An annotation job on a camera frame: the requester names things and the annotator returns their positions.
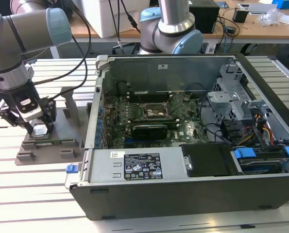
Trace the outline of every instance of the red wire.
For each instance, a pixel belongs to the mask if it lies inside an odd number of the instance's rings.
[[[242,137],[244,137],[245,132],[246,132],[247,129],[251,129],[251,127],[248,126],[248,127],[246,127],[246,128],[242,131]]]

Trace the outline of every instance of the cable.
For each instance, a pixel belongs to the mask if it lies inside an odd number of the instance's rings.
[[[233,41],[234,41],[234,39],[235,39],[235,36],[237,36],[237,35],[240,33],[240,27],[239,27],[239,25],[236,24],[235,22],[233,22],[233,21],[231,21],[231,20],[229,20],[229,19],[227,19],[227,18],[221,17],[220,14],[218,14],[218,18],[219,18],[219,19],[217,19],[217,22],[222,25],[223,35],[222,35],[222,38],[220,39],[219,43],[218,43],[217,46],[216,46],[215,52],[216,52],[216,51],[219,49],[219,47],[221,46],[222,40],[223,40],[223,38],[224,38],[224,35],[226,35],[226,38],[225,38],[225,41],[224,41],[224,53],[226,53],[226,52],[229,52],[230,49],[234,46]],[[236,34],[230,34],[230,33],[227,31],[227,26],[226,26],[226,24],[225,24],[225,21],[226,21],[226,20],[236,25],[236,27],[238,28]],[[231,39],[231,43],[229,43],[229,44],[226,43],[228,37],[231,37],[231,38],[232,38],[232,39]]]
[[[227,28],[226,27],[225,27],[225,30],[226,30],[226,37],[225,37],[225,40],[224,40],[224,54],[226,54],[226,42],[227,42],[227,38],[228,38]]]
[[[120,26],[120,3],[119,3],[119,0],[117,0],[117,11],[118,11],[117,33],[118,33],[118,36],[119,36],[119,38],[120,38],[120,34],[119,34],[119,26]]]
[[[218,137],[219,139],[221,139],[223,142],[227,143],[228,145],[231,145],[233,146],[234,144],[232,142],[230,142],[229,140],[227,140],[226,138],[214,133],[213,131],[209,130],[206,125],[204,125],[203,121],[202,121],[202,108],[203,108],[203,104],[205,102],[205,100],[207,99],[207,96],[204,97],[202,103],[201,103],[201,106],[199,107],[199,121],[200,121],[200,124],[203,125],[206,130],[209,132],[209,133],[212,133],[213,135],[216,135],[216,137]]]
[[[252,134],[248,135],[246,138],[244,138],[242,141],[240,141],[240,142],[238,143],[238,145],[240,145],[240,144],[242,144],[242,143],[244,143],[244,142],[247,142],[247,141],[248,141],[250,138],[252,138],[254,135],[255,135],[255,133],[252,133]]]
[[[238,28],[238,31],[237,31],[237,34],[235,34],[234,36],[237,36],[239,33],[240,33],[240,26],[238,26],[238,24],[236,24],[235,22],[233,22],[233,21],[231,21],[231,20],[229,20],[229,19],[227,19],[227,18],[224,18],[224,17],[220,17],[221,19],[224,19],[224,20],[227,20],[227,21],[229,21],[229,22],[231,22],[231,23],[233,23],[233,24],[235,24],[236,25],[236,27]]]
[[[44,53],[46,53],[47,51],[49,50],[49,48],[48,49],[45,49],[45,50],[43,50],[42,52],[40,52],[38,55],[36,55],[36,56],[34,56],[34,57],[32,57],[32,58],[29,58],[29,59],[26,59],[26,60],[23,60],[23,62],[28,62],[28,61],[30,61],[30,60],[33,60],[33,59],[36,59],[36,58],[38,58],[38,57],[40,57],[40,56],[42,56]]]
[[[217,132],[221,132],[221,130],[217,130],[214,133],[214,142],[217,142]]]
[[[223,12],[222,16],[224,16],[226,12],[228,12],[228,11],[230,11],[230,10],[236,10],[236,9],[237,9],[237,7],[235,7],[235,8],[230,8],[230,9],[227,9],[226,11],[224,11],[224,12]]]
[[[74,71],[76,71],[76,70],[82,65],[82,63],[86,60],[87,56],[89,55],[90,46],[91,46],[91,31],[90,31],[90,27],[89,27],[89,25],[87,24],[85,18],[81,15],[81,13],[79,13],[79,12],[77,11],[77,9],[75,9],[73,6],[69,5],[69,3],[67,3],[66,1],[65,1],[65,4],[67,4],[67,5],[82,19],[82,21],[84,22],[84,24],[85,24],[86,27],[87,27],[88,34],[89,34],[89,43],[88,43],[87,52],[86,52],[84,58],[80,61],[80,63],[79,63],[75,68],[73,68],[71,71],[69,71],[68,73],[66,73],[66,74],[64,74],[64,75],[61,75],[61,76],[59,76],[59,77],[56,77],[56,78],[46,79],[46,80],[43,80],[43,81],[35,82],[35,83],[33,83],[34,86],[40,85],[40,84],[44,84],[44,83],[49,83],[49,82],[52,82],[52,81],[55,81],[55,80],[59,80],[59,79],[61,79],[61,78],[64,78],[64,77],[70,75],[71,73],[73,73]]]
[[[200,83],[191,83],[190,85],[188,85],[186,88],[185,88],[185,91],[188,92],[188,89],[192,86],[192,85],[195,85],[197,84],[198,86],[200,86],[204,91],[208,91],[206,88],[204,88],[203,85],[201,85]]]
[[[80,45],[78,44],[77,40],[74,38],[74,36],[72,36],[72,38],[73,38],[76,46],[79,48],[82,56],[84,57],[84,53],[83,53]],[[70,89],[68,89],[68,90],[65,90],[65,91],[62,91],[62,92],[58,93],[58,94],[55,95],[54,97],[49,98],[49,100],[54,100],[55,98],[57,98],[57,97],[59,97],[59,96],[61,96],[61,95],[64,95],[64,94],[67,93],[67,92],[70,92],[70,91],[73,91],[73,90],[75,90],[75,89],[78,89],[78,88],[80,88],[81,86],[83,86],[83,85],[85,84],[85,82],[87,81],[87,77],[88,77],[88,66],[87,66],[87,61],[86,61],[86,59],[84,60],[84,64],[85,64],[85,77],[84,77],[84,80],[82,81],[82,83],[79,84],[78,86],[72,87],[72,88],[70,88]]]
[[[80,88],[81,86],[83,86],[83,85],[85,84],[85,82],[86,82],[86,80],[87,80],[87,77],[88,77],[88,66],[87,66],[87,62],[86,62],[86,57],[87,57],[88,54],[89,54],[90,46],[91,46],[91,31],[90,31],[89,25],[87,24],[85,18],[81,15],[81,13],[79,13],[79,12],[77,11],[77,9],[75,9],[73,6],[69,5],[69,3],[67,3],[66,1],[65,1],[65,3],[66,3],[70,8],[72,8],[72,10],[83,20],[83,22],[84,22],[84,24],[86,25],[87,30],[88,30],[88,34],[89,34],[89,44],[88,44],[88,49],[87,49],[87,52],[86,52],[85,55],[84,55],[81,47],[79,46],[78,42],[76,41],[75,37],[72,36],[72,38],[73,38],[76,46],[79,48],[81,54],[83,55],[83,62],[85,63],[85,69],[86,69],[86,71],[85,71],[85,78],[84,78],[84,80],[82,81],[82,83],[79,84],[78,86],[73,87],[73,88],[70,88],[70,89],[68,89],[68,90],[66,90],[66,91],[63,91],[63,92],[58,93],[58,94],[55,95],[54,97],[49,98],[49,101],[52,101],[52,100],[54,100],[55,98],[57,98],[57,97],[65,94],[65,93],[67,93],[67,92],[70,92],[70,91],[73,91],[73,90],[75,90],[75,89]]]
[[[120,50],[121,50],[122,54],[125,54],[125,51],[123,49],[123,44],[122,44],[122,42],[120,40],[119,31],[117,30],[117,27],[116,27],[116,22],[115,22],[115,17],[114,17],[114,13],[113,13],[111,0],[108,0],[108,2],[109,2],[109,5],[110,5],[110,9],[111,9],[111,15],[112,15],[112,19],[113,19],[114,29],[115,29],[115,32],[116,32],[117,43],[118,43],[118,45],[120,47]],[[119,20],[120,20],[119,1],[118,1],[118,14],[119,14]]]
[[[271,133],[270,133],[270,131],[269,131],[268,129],[266,129],[266,128],[262,128],[262,129],[267,132],[267,134],[268,134],[268,136],[269,136],[269,141],[270,141],[270,144],[271,144],[271,143],[272,143],[272,139],[271,139]]]
[[[124,1],[123,1],[123,0],[120,0],[120,1],[121,1],[121,4],[122,4],[123,7],[124,7],[125,13],[126,13],[126,15],[127,15],[127,17],[128,17],[129,22],[131,23],[132,27],[135,28],[135,29],[141,34],[141,31],[139,30],[136,21],[135,21],[134,18],[128,13]]]

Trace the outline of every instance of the black cable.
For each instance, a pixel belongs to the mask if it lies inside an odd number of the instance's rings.
[[[119,38],[120,38],[120,34],[119,34],[119,26],[120,26],[120,3],[119,3],[119,0],[117,0],[117,11],[118,11],[118,20],[117,20],[117,33],[119,35]]]
[[[89,51],[90,51],[90,45],[91,45],[91,31],[90,31],[89,25],[87,24],[85,18],[81,15],[81,13],[79,13],[79,12],[77,11],[77,9],[75,9],[73,6],[69,5],[69,3],[67,3],[66,1],[65,1],[65,3],[66,3],[66,4],[67,4],[67,5],[68,5],[68,6],[69,6],[69,7],[70,7],[70,8],[71,8],[71,9],[72,9],[72,10],[73,10],[73,11],[74,11],[74,12],[75,12],[75,13],[76,13],[76,14],[77,14],[81,19],[82,19],[82,20],[83,20],[83,22],[84,22],[84,24],[86,25],[87,30],[88,30],[88,34],[89,34],[89,40],[88,40],[88,42],[89,42],[89,44],[88,44],[88,49],[87,49],[87,52],[86,52],[85,55],[84,55],[84,53],[83,53],[83,51],[82,51],[80,45],[78,44],[77,40],[75,39],[75,37],[72,36],[72,38],[73,38],[73,40],[74,40],[76,46],[79,48],[81,54],[83,55],[83,62],[85,63],[85,69],[86,69],[86,71],[85,71],[85,78],[84,78],[84,80],[82,81],[82,83],[79,84],[78,86],[73,87],[73,88],[70,88],[70,89],[68,89],[68,90],[66,90],[66,91],[63,91],[63,92],[58,93],[58,94],[55,95],[54,97],[49,98],[49,101],[52,101],[53,99],[55,99],[55,98],[57,98],[57,97],[59,97],[59,96],[65,94],[65,93],[67,93],[67,92],[70,92],[70,91],[73,91],[73,90],[75,90],[75,89],[80,88],[81,86],[83,86],[83,85],[85,84],[85,82],[86,82],[86,80],[87,80],[87,77],[88,77],[88,66],[87,66],[87,62],[86,62],[86,57],[88,56]]]
[[[89,55],[90,46],[91,46],[91,31],[90,31],[89,25],[87,24],[85,18],[81,15],[81,13],[79,13],[77,11],[77,9],[75,9],[73,6],[69,5],[69,3],[67,3],[66,1],[65,1],[65,3],[82,19],[82,21],[84,22],[84,24],[87,27],[88,34],[89,34],[89,44],[88,44],[87,52],[86,52],[85,56],[83,57],[83,59],[80,61],[80,63],[75,68],[73,68],[71,71],[69,71],[68,73],[66,73],[64,75],[61,75],[59,77],[56,77],[56,78],[46,79],[46,80],[43,80],[43,81],[35,82],[35,83],[33,83],[34,86],[40,85],[40,84],[44,84],[44,83],[49,83],[49,82],[52,82],[52,81],[55,81],[55,80],[59,80],[61,78],[64,78],[64,77],[70,75],[71,73],[76,71],[82,65],[82,63],[86,60],[87,56]]]
[[[132,27],[135,28],[135,29],[141,34],[141,31],[139,30],[136,21],[135,21],[134,18],[128,13],[124,1],[123,1],[123,0],[120,0],[120,2],[121,2],[121,4],[122,4],[123,7],[124,7],[125,13],[126,13],[126,15],[127,15],[127,17],[128,17],[129,22],[131,23]]]
[[[214,133],[214,142],[217,142],[217,132],[221,132],[221,130],[217,130]]]
[[[122,44],[121,44],[121,40],[120,40],[120,36],[119,36],[119,32],[117,30],[117,27],[116,27],[116,22],[115,22],[115,17],[114,17],[114,13],[113,13],[113,8],[112,8],[112,3],[111,3],[111,0],[108,0],[109,2],[109,5],[110,5],[110,10],[111,10],[111,15],[112,15],[112,19],[113,19],[113,24],[114,24],[114,29],[115,29],[115,32],[116,32],[116,38],[117,38],[117,43],[120,47],[120,50],[122,52],[122,54],[125,54],[125,51],[124,49],[122,48]]]
[[[221,40],[219,41],[219,43],[218,43],[217,46],[216,46],[215,52],[216,52],[216,51],[219,49],[219,47],[221,46],[221,43],[222,43],[222,40],[223,40],[225,34],[226,34],[227,36],[231,37],[231,43],[229,43],[229,44],[227,44],[227,45],[224,45],[224,47],[226,47],[226,48],[229,47],[229,48],[227,49],[227,52],[229,52],[229,51],[231,50],[231,48],[234,46],[235,36],[237,36],[237,35],[240,33],[240,27],[239,27],[239,25],[236,24],[235,22],[233,22],[233,21],[231,21],[231,20],[229,20],[229,19],[227,19],[227,18],[221,17],[220,14],[218,14],[218,18],[219,18],[219,20],[217,20],[217,22],[222,25],[223,35],[222,35]],[[236,33],[236,34],[231,34],[231,33],[229,33],[229,32],[226,30],[226,27],[227,27],[227,26],[226,26],[226,24],[225,24],[225,20],[227,20],[227,21],[229,21],[229,22],[231,22],[231,23],[233,23],[233,24],[235,24],[235,25],[237,26],[238,30],[237,30],[237,33]]]
[[[204,125],[204,123],[203,123],[203,121],[202,121],[202,108],[203,108],[203,104],[204,104],[204,102],[205,102],[206,99],[207,99],[207,96],[204,97],[204,99],[203,99],[203,101],[202,101],[202,103],[201,103],[201,106],[199,107],[199,111],[198,111],[198,112],[199,112],[199,121],[200,121],[200,124],[203,125],[209,133],[212,133],[213,135],[216,135],[216,137],[218,137],[219,139],[221,139],[223,142],[229,144],[230,146],[233,146],[234,143],[232,143],[232,142],[230,142],[229,140],[227,140],[226,138],[224,138],[224,137],[222,137],[222,136],[214,133],[213,131],[209,130],[209,129],[206,127],[206,125]]]
[[[197,84],[198,86],[200,86],[202,89],[203,89],[203,91],[208,91],[206,88],[204,88],[204,86],[203,85],[201,85],[200,83],[191,83],[190,85],[188,85],[186,88],[185,88],[185,91],[187,92],[188,91],[188,89],[192,86],[192,85],[195,85],[195,84]]]

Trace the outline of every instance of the table leg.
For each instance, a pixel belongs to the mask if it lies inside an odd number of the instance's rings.
[[[59,59],[60,58],[57,47],[51,47],[51,54],[52,54],[53,59]]]

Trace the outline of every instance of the electronic device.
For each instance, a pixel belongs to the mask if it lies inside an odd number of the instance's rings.
[[[89,219],[289,201],[289,110],[243,55],[103,55],[96,65],[85,156],[66,179]]]
[[[238,4],[241,9],[248,10],[250,14],[259,15],[266,14],[269,10],[277,8],[277,4],[263,4],[263,3],[245,3]]]
[[[195,27],[201,33],[213,33],[220,7],[213,0],[190,0],[189,11],[195,16]]]
[[[247,10],[241,10],[236,8],[233,15],[233,21],[235,23],[244,23],[246,21],[248,13],[249,11]]]

